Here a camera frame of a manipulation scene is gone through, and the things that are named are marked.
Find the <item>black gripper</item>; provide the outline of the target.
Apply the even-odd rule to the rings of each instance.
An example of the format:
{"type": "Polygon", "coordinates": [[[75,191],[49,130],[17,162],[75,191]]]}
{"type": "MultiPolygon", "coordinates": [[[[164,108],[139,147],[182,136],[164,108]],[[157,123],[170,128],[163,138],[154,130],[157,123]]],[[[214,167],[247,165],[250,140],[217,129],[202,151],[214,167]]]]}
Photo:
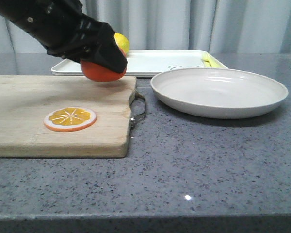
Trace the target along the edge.
{"type": "Polygon", "coordinates": [[[0,15],[35,38],[47,54],[124,72],[127,60],[115,31],[82,12],[78,0],[0,0],[0,15]]]}

